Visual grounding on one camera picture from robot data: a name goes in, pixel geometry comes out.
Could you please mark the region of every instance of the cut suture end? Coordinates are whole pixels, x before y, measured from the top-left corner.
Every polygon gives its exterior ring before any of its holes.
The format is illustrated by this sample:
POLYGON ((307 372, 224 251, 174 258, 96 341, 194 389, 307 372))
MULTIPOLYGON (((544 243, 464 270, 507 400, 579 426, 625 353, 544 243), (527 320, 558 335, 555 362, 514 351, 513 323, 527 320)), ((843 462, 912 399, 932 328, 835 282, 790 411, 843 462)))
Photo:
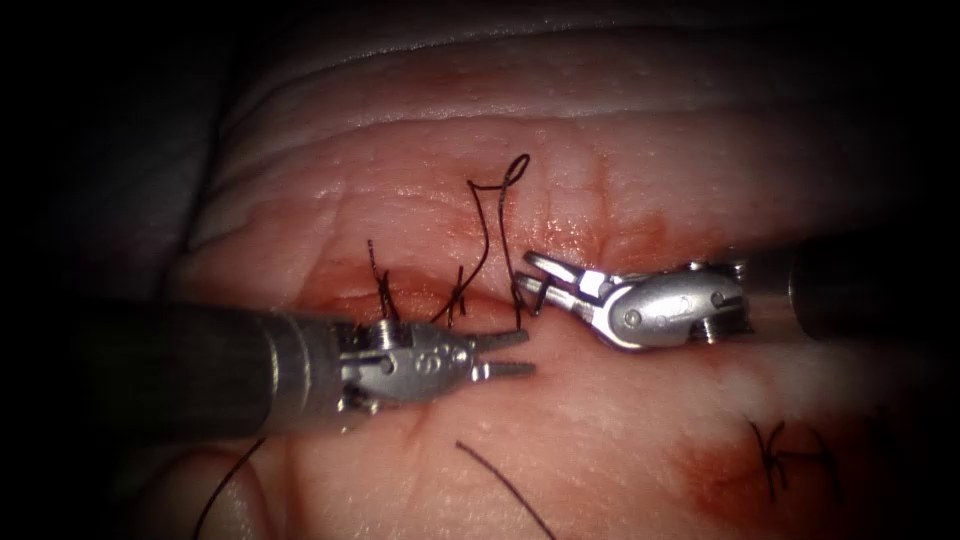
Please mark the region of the cut suture end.
POLYGON ((533 507, 530 506, 530 503, 528 503, 527 500, 523 498, 523 495, 520 494, 520 491, 517 490, 516 486, 514 486, 513 483, 511 483, 510 480, 508 480, 507 477, 503 475, 503 473, 497 470, 497 468, 494 467, 493 464, 491 464, 483 456, 477 453, 476 450, 474 450, 473 448, 470 448, 469 446, 463 444, 462 442, 457 441, 456 448, 458 450, 462 450, 466 452, 467 455, 469 455, 471 458, 474 459, 474 461, 476 461, 481 466, 483 466, 483 468, 493 473, 493 475, 497 478, 497 480, 500 480, 500 482, 504 486, 506 486, 506 488, 510 491, 510 493, 513 494, 514 498, 517 499, 520 505, 523 506, 524 509, 526 509, 526 511, 530 514, 530 517, 532 517, 534 521, 537 522, 537 525, 540 527, 543 533, 547 535, 547 538, 549 538, 550 540, 557 540, 557 537, 553 534, 553 531, 550 530, 550 527, 547 526, 546 522, 543 521, 540 515, 537 514, 536 510, 534 510, 533 507))

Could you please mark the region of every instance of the skin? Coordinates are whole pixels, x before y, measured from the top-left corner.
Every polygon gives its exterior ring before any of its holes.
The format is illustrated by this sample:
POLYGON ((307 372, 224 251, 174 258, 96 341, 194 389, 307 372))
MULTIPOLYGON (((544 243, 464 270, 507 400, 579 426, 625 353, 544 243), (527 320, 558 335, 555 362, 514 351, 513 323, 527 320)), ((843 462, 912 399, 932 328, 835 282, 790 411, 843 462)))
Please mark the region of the skin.
MULTIPOLYGON (((428 318, 482 251, 466 180, 499 183, 522 153, 531 163, 505 210, 515 264, 533 249, 663 270, 869 223, 914 195, 888 104, 850 97, 877 84, 860 53, 804 27, 751 26, 790 14, 400 13, 306 18, 250 62, 168 297, 369 322, 372 239, 401 316, 428 318)), ((496 194, 481 198, 496 237, 496 194)), ((499 245, 467 303, 455 329, 512 326, 499 245)), ((458 440, 558 538, 849 538, 917 519, 923 426, 946 396, 921 352, 799 342, 627 355, 557 309, 524 327, 529 343, 489 358, 535 362, 536 377, 464 387, 345 436, 271 438, 203 537, 545 538, 458 440), (766 439, 781 421, 775 449, 822 458, 825 441, 839 497, 822 459, 784 458, 789 489, 777 480, 770 501, 750 422, 766 439)), ((188 535, 248 445, 135 456, 149 474, 133 535, 188 535)))

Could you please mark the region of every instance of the black suture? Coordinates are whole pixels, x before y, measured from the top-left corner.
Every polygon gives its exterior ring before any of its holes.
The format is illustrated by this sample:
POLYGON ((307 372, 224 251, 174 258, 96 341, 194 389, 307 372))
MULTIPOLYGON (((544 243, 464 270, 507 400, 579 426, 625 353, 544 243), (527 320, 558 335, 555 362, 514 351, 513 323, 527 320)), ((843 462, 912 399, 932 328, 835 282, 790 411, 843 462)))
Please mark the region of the black suture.
POLYGON ((830 488, 833 492, 834 498, 837 500, 837 502, 843 501, 843 491, 840 484, 840 473, 837 465, 837 459, 827 446, 826 441, 823 440, 820 432, 815 429, 810 430, 813 433, 813 436, 817 439, 817 444, 820 446, 819 452, 791 452, 789 450, 774 451, 773 444, 776 442, 777 437, 783 432, 783 429, 786 426, 785 422, 781 421, 776 425, 776 427, 773 428, 773 431, 770 432, 770 436, 767 437, 766 443, 764 443, 763 437, 760 435, 760 429, 757 427, 757 425, 753 422, 748 423, 753 429, 753 434, 757 439, 757 444, 760 446, 761 462, 767 476, 767 489, 770 492, 771 503, 777 502, 777 493, 773 483, 773 469, 777 470, 777 476, 780 478, 781 487, 785 491, 790 489, 790 484, 787 481, 787 471, 783 464, 784 460, 807 461, 823 465, 824 469, 827 471, 827 475, 830 477, 830 488))
POLYGON ((780 433, 780 430, 783 429, 783 422, 777 424, 777 427, 774 428, 773 432, 770 434, 770 438, 767 440, 767 443, 764 444, 763 436, 760 435, 760 428, 756 424, 750 422, 750 427, 753 429, 753 434, 757 438, 757 444, 760 446, 760 463, 763 465, 764 473, 767 476, 767 490, 770 492, 770 502, 777 502, 777 491, 773 486, 773 471, 772 469, 776 467, 780 470, 780 480, 783 481, 786 477, 783 474, 783 465, 777 461, 776 457, 770 452, 770 444, 773 442, 773 439, 780 433))
MULTIPOLYGON (((463 265, 457 269, 457 284, 454 285, 453 291, 450 293, 451 298, 460 299, 460 315, 465 316, 467 314, 467 299, 463 296, 463 265)), ((453 306, 450 306, 450 309, 447 310, 447 329, 453 328, 453 306)))
POLYGON ((462 285, 457 287, 456 294, 451 295, 450 300, 448 300, 447 303, 440 308, 440 311, 430 318, 430 322, 432 323, 437 322, 440 317, 447 313, 447 310, 453 309, 453 306, 460 301, 460 299, 463 297, 463 292, 470 285, 470 282, 473 281, 473 278, 477 277, 477 274, 480 273, 480 269, 483 268, 483 265, 487 262, 487 255, 490 254, 490 233, 487 231, 487 218, 483 215, 483 206, 480 204, 480 196, 477 195, 477 190, 473 181, 467 180, 467 186, 470 187, 470 194, 473 195, 473 202, 477 207, 477 215, 480 216, 480 228, 483 230, 483 253, 480 255, 480 262, 478 262, 477 266, 472 272, 470 272, 470 276, 464 280, 462 285))
POLYGON ((497 470, 496 467, 494 467, 489 461, 484 459, 483 456, 478 454, 477 451, 474 450, 473 448, 470 448, 469 446, 463 444, 460 441, 457 441, 456 446, 459 450, 463 450, 464 452, 466 452, 470 457, 472 457, 477 463, 482 465, 485 469, 493 473, 493 475, 497 477, 497 480, 500 480, 500 482, 502 482, 503 485, 510 490, 510 493, 513 494, 513 496, 517 499, 517 501, 519 501, 520 504, 527 510, 527 512, 530 513, 530 516, 533 517, 534 521, 537 522, 537 525, 539 525, 540 528, 543 530, 544 534, 547 535, 547 538, 549 538, 550 540, 557 540, 556 535, 553 534, 553 531, 550 530, 550 527, 547 527, 546 522, 544 522, 543 519, 540 517, 540 515, 537 514, 536 510, 534 510, 533 507, 530 506, 530 503, 528 503, 527 500, 523 498, 523 495, 520 494, 520 492, 517 490, 516 487, 514 487, 514 485, 510 482, 510 480, 507 480, 507 477, 504 476, 503 473, 497 470))
POLYGON ((503 256, 507 263, 507 277, 510 280, 510 296, 513 297, 513 313, 516 318, 517 330, 521 329, 520 313, 527 307, 526 301, 520 292, 520 287, 513 279, 513 261, 510 259, 510 250, 507 248, 507 231, 503 228, 503 203, 507 198, 507 188, 517 183, 523 177, 523 173, 530 164, 530 154, 521 154, 507 167, 507 172, 503 175, 503 182, 500 185, 479 186, 471 184, 471 188, 477 191, 500 190, 500 198, 497 201, 497 223, 500 226, 500 242, 503 245, 503 256))
POLYGON ((390 271, 385 270, 383 276, 377 269, 377 259, 373 256, 373 240, 367 239, 367 253, 370 254, 370 269, 373 270, 373 279, 377 282, 377 292, 380 294, 380 317, 393 321, 400 320, 400 313, 393 303, 390 294, 390 271))
POLYGON ((220 496, 220 492, 227 487, 227 484, 230 483, 230 480, 233 478, 237 471, 240 470, 240 467, 250 460, 250 457, 253 456, 254 452, 260 449, 263 446, 263 443, 267 441, 266 437, 257 439, 257 442, 253 443, 253 446, 233 464, 233 467, 227 472, 223 477, 223 480, 220 480, 220 483, 217 485, 217 488, 213 490, 213 493, 210 495, 210 498, 207 499, 207 504, 204 505, 203 511, 200 512, 200 517, 197 518, 197 525, 193 528, 193 535, 190 537, 193 540, 199 540, 200 530, 203 528, 203 522, 207 520, 207 514, 210 513, 210 509, 213 508, 213 503, 217 501, 217 497, 220 496))
POLYGON ((537 291, 537 302, 533 305, 533 309, 530 312, 534 315, 540 315, 540 310, 543 309, 543 303, 547 299, 547 291, 550 287, 553 286, 553 276, 547 276, 543 280, 543 283, 540 285, 540 289, 537 291))

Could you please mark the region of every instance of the silver metal tip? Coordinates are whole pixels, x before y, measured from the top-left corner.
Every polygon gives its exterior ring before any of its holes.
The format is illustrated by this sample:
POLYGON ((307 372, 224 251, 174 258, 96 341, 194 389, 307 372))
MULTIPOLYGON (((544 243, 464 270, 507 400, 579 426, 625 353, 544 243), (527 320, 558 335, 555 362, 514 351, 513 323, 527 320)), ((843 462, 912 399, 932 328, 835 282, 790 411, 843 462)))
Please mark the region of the silver metal tip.
POLYGON ((536 371, 537 366, 527 362, 484 362, 473 367, 470 380, 480 382, 502 377, 526 377, 536 371))

